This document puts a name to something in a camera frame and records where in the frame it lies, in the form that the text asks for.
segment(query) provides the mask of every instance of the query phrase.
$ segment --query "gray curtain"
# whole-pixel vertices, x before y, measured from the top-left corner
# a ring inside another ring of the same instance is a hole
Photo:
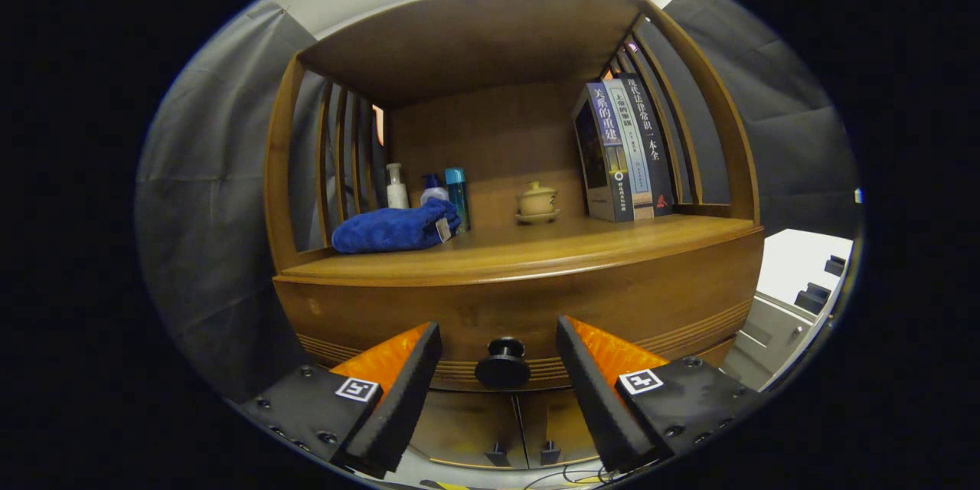
[[[263,159],[286,64],[314,42],[273,2],[241,13],[172,84],[137,172],[136,238],[150,296],[176,346],[232,400],[305,361],[273,290]],[[322,82],[305,76],[293,125],[290,201],[301,250],[322,245],[314,193]]]
[[[741,113],[766,235],[794,228],[854,239],[861,216],[854,203],[857,165],[837,111],[804,61],[735,1],[673,0],[665,11],[707,55]],[[676,54],[662,47],[657,29],[646,25],[641,32],[678,89],[695,134],[706,201],[724,203],[724,163],[704,98]]]

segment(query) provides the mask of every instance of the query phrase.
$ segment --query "book cover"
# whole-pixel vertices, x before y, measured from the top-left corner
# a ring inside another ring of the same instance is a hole
[[[657,120],[657,111],[652,108],[652,101],[647,95],[643,83],[640,82],[639,75],[633,73],[623,73],[619,75],[623,86],[626,87],[634,114],[636,114],[637,126],[640,129],[640,136],[643,141],[643,149],[647,159],[647,169],[650,173],[650,189],[652,199],[654,199],[654,215],[671,214],[675,205],[675,194],[671,179],[671,159],[668,157],[668,150],[664,144],[665,121]]]
[[[587,84],[575,103],[573,124],[589,215],[632,221],[629,174],[622,135],[602,84]]]
[[[650,173],[647,170],[647,158],[643,149],[643,138],[637,126],[637,119],[626,95],[626,87],[620,79],[603,81],[603,86],[609,95],[609,103],[616,123],[622,134],[622,147],[626,153],[626,163],[629,173],[629,185],[632,192],[633,219],[654,217],[654,196],[650,188]]]

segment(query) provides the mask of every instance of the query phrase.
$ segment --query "book spine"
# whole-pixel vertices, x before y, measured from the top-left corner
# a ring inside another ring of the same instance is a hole
[[[612,104],[613,110],[616,111],[615,117],[619,124],[620,134],[622,134],[623,149],[626,151],[632,192],[633,218],[653,218],[654,199],[652,199],[650,189],[647,159],[643,152],[643,139],[640,137],[636,117],[630,106],[629,98],[626,96],[626,87],[622,85],[620,79],[603,81],[603,85],[606,87],[606,92],[609,93],[609,102]]]
[[[671,182],[671,166],[668,152],[664,147],[664,121],[657,120],[657,113],[652,109],[652,102],[642,88],[640,79],[635,74],[624,73],[619,76],[626,86],[627,96],[636,113],[637,126],[643,140],[643,149],[647,158],[647,169],[650,172],[650,189],[654,200],[654,215],[671,214],[675,195]]]
[[[613,217],[616,222],[632,221],[633,199],[629,180],[629,165],[623,148],[622,133],[616,121],[615,109],[609,101],[609,92],[602,83],[586,84],[598,117],[599,137],[609,163],[609,187],[612,189]]]

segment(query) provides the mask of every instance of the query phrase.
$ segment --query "screw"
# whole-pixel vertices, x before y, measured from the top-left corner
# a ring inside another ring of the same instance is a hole
[[[316,438],[319,438],[324,444],[336,444],[337,434],[330,431],[319,431],[316,433]]]

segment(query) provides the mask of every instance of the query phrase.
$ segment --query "saucer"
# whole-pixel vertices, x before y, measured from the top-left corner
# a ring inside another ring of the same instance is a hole
[[[529,214],[525,217],[523,214],[515,214],[514,218],[518,221],[524,222],[525,224],[545,224],[545,222],[551,222],[557,215],[561,214],[561,209],[556,208],[554,212],[545,212],[545,214]]]

